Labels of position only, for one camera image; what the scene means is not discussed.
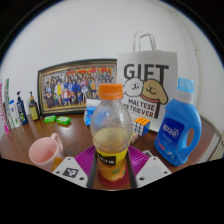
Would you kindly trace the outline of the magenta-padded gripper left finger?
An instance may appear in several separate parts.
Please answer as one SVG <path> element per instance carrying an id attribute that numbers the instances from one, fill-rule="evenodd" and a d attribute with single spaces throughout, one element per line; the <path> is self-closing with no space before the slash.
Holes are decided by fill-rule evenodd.
<path id="1" fill-rule="evenodd" d="M 94 146 L 75 157 L 66 157 L 53 174 L 84 188 L 91 188 L 94 183 L 97 154 Z"/>

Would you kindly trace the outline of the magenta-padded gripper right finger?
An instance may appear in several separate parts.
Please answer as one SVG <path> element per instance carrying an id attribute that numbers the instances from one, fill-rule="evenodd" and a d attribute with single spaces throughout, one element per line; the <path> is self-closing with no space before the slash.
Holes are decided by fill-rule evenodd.
<path id="1" fill-rule="evenodd" d="M 132 188 L 140 188 L 171 174 L 171 171 L 149 150 L 130 146 L 127 155 L 129 180 Z"/>

